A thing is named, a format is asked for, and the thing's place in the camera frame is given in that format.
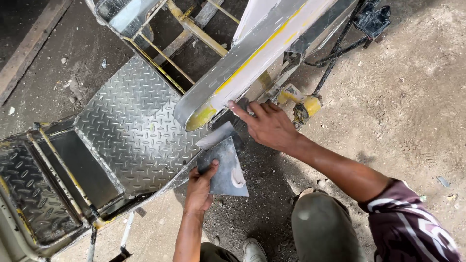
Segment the aluminum panel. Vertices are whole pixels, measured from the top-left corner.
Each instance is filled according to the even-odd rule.
[[[50,244],[79,226],[24,144],[2,147],[0,175],[39,244]]]
[[[75,126],[125,195],[155,192],[199,151],[207,127],[188,133],[175,121],[180,95],[137,55],[96,93]]]

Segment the pebble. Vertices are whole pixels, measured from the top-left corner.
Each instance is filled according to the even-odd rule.
[[[319,180],[317,181],[317,184],[318,184],[320,187],[324,187],[324,186],[326,186],[327,182],[325,182],[325,180],[319,179]]]

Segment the person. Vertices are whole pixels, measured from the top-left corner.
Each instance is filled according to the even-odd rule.
[[[255,116],[235,102],[228,106],[246,124],[256,142],[294,157],[327,176],[369,213],[369,226],[379,261],[460,261],[455,241],[427,212],[419,196],[403,181],[323,148],[300,134],[286,113],[273,103],[251,102]],[[209,181],[221,163],[189,174],[174,262],[239,262],[231,252],[201,244],[204,213],[212,203]],[[324,192],[301,193],[292,212],[296,251],[302,262],[365,261],[346,207]],[[252,238],[243,245],[243,262],[266,262],[262,246]]]

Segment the wooden plank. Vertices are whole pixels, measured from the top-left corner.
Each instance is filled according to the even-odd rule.
[[[73,0],[50,0],[37,21],[0,72],[0,106],[13,92],[52,29]]]
[[[213,0],[217,4],[221,5],[224,0]],[[199,14],[196,16],[195,20],[197,25],[203,29],[207,23],[212,19],[212,17],[215,15],[217,12],[217,8],[211,4],[211,3],[206,3],[204,8],[199,12]],[[176,55],[178,51],[193,37],[194,35],[191,34],[189,30],[183,30],[179,36],[171,42],[171,44],[163,50],[163,53],[167,57],[172,57],[173,55]],[[158,65],[163,65],[166,62],[166,59],[161,55],[157,55],[154,58],[154,62]]]

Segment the maroon sleeve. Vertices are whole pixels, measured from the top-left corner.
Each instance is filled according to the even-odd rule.
[[[404,181],[359,203],[369,213],[378,261],[461,261],[455,241]]]

